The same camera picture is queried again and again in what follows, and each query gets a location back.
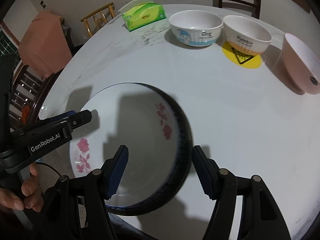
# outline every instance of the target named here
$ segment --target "screw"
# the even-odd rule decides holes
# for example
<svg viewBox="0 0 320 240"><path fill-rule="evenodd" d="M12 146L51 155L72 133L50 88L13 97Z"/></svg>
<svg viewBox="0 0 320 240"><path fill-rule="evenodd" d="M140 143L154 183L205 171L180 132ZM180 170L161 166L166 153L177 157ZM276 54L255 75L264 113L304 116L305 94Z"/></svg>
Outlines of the screw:
<svg viewBox="0 0 320 240"><path fill-rule="evenodd" d="M222 175L227 175L229 173L229 171L227 169L220 169L220 174Z"/></svg>
<svg viewBox="0 0 320 240"><path fill-rule="evenodd" d="M253 179L254 179L256 182L260 182L260 181L261 181L261 177L258 176L258 175L254 175L254 176L253 176Z"/></svg>
<svg viewBox="0 0 320 240"><path fill-rule="evenodd" d="M99 175L101 173L101 170L100 169L95 169L95 170L93 170L93 172L92 172L92 174L93 175Z"/></svg>
<svg viewBox="0 0 320 240"><path fill-rule="evenodd" d="M59 180L60 180L61 182L65 182L67 179L68 179L68 176L66 176L66 175L63 175L63 176L61 176L61 177L59 178Z"/></svg>

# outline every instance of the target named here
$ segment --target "wall socket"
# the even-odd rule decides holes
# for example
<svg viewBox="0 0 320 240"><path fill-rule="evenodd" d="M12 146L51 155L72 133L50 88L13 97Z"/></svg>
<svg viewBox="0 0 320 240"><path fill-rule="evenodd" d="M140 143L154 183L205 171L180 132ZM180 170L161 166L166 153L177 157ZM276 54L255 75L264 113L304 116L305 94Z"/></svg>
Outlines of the wall socket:
<svg viewBox="0 0 320 240"><path fill-rule="evenodd" d="M43 1L40 2L40 5L42 6L43 9L46 7L46 5Z"/></svg>

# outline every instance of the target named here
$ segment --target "fingernail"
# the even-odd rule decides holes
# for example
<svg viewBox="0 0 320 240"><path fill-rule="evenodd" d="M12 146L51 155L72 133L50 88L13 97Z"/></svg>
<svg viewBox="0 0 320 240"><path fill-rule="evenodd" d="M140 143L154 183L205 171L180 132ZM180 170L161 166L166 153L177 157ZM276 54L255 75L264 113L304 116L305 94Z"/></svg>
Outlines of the fingernail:
<svg viewBox="0 0 320 240"><path fill-rule="evenodd" d="M23 210L23 204L22 204L21 201L18 200L18 199L15 199L15 200L13 201L13 205L14 205L14 208L15 208L16 210Z"/></svg>
<svg viewBox="0 0 320 240"><path fill-rule="evenodd" d="M27 187L25 187L24 192L26 193L26 197L29 197L31 195L31 191Z"/></svg>
<svg viewBox="0 0 320 240"><path fill-rule="evenodd" d="M28 203L28 204L25 204L26 205L26 208L30 209L32 208L32 204L31 203Z"/></svg>

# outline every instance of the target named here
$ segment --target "pink rose pattern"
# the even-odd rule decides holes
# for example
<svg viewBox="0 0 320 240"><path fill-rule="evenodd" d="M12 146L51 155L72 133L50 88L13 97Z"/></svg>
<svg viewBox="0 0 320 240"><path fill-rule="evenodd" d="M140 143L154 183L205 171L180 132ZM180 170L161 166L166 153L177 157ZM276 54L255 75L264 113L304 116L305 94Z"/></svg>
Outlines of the pink rose pattern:
<svg viewBox="0 0 320 240"><path fill-rule="evenodd" d="M163 135L167 140L170 140L172 135L172 128L168 125L168 114L165 111L165 106L162 103L156 104L156 108L158 109L157 115L161 118L160 125L162 127Z"/></svg>
<svg viewBox="0 0 320 240"><path fill-rule="evenodd" d="M82 154L79 155L78 162L81 164L77 164L76 168L79 173L90 173L90 164L88 160L90 159L90 153L86 155L86 152L89 151L89 143L87 139L81 138L81 140L77 143L77 146L79 150L82 152Z"/></svg>

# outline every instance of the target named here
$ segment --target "pink bowl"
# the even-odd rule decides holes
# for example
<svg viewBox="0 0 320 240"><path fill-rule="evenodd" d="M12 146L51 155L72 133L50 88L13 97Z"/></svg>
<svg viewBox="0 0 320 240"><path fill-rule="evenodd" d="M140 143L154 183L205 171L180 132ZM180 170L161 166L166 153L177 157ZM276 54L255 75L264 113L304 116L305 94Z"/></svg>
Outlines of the pink bowl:
<svg viewBox="0 0 320 240"><path fill-rule="evenodd" d="M299 88L312 95L320 93L320 61L303 41L286 33L282 58L289 75Z"/></svg>

